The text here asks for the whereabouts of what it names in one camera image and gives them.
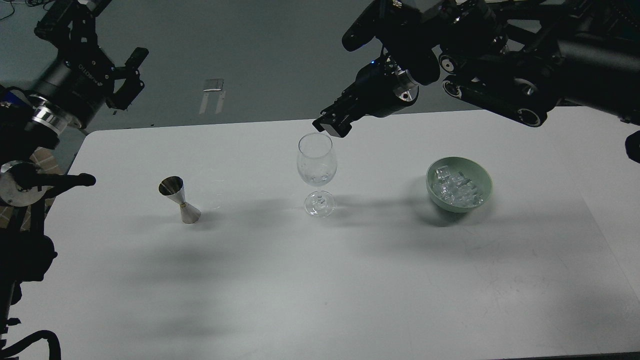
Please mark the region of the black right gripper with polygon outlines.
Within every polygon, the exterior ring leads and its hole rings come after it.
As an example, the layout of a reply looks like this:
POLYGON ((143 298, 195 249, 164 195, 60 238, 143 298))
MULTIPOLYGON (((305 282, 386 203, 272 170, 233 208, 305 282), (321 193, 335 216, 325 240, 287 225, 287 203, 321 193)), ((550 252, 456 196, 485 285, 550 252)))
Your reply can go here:
POLYGON ((382 118, 414 105, 419 84, 395 60, 372 60, 358 71, 342 96, 312 122, 318 132, 345 138, 352 123, 364 116, 382 118))

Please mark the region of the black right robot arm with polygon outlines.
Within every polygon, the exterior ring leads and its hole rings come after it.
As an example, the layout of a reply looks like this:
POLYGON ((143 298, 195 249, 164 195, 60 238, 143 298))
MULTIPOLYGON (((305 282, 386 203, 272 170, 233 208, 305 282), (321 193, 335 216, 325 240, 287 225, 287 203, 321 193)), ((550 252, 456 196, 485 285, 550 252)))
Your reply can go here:
POLYGON ((589 107, 639 124, 639 5, 631 0, 373 0, 342 37, 346 51, 372 39, 361 68, 313 121, 343 138, 365 116, 412 106, 441 72, 452 98, 540 127, 557 106, 589 107))

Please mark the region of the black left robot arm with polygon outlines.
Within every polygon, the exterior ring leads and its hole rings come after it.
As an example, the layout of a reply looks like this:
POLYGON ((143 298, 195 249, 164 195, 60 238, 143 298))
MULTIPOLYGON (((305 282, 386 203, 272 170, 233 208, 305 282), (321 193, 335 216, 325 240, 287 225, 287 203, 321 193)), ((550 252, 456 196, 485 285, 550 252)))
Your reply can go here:
POLYGON ((1 89, 1 358, 16 360, 32 344, 45 340, 48 357, 61 358, 60 340, 39 330, 12 345, 5 335, 19 324, 10 308, 21 300, 21 285, 42 281, 57 251, 45 235, 46 202, 74 187, 91 187, 96 178, 48 173, 32 159, 38 150, 55 150, 67 128, 84 130, 103 105, 126 110, 146 86, 139 68, 148 57, 137 47, 117 66, 98 43, 96 19, 108 0, 55 0, 34 34, 57 54, 28 90, 1 89))

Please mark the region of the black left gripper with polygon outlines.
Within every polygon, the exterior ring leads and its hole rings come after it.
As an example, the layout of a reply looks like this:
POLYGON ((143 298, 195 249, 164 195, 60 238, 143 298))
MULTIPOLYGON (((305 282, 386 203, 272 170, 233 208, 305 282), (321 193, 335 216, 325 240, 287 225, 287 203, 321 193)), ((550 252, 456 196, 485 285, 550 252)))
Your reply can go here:
POLYGON ((114 68, 98 44, 96 19, 110 3, 55 0, 37 22, 34 34, 52 44, 57 55, 27 91, 33 107, 31 127, 53 137, 68 127, 84 131, 105 102, 110 109, 125 111, 145 88, 139 67, 148 48, 135 48, 124 66, 114 68), (119 80, 123 84, 110 93, 119 80))

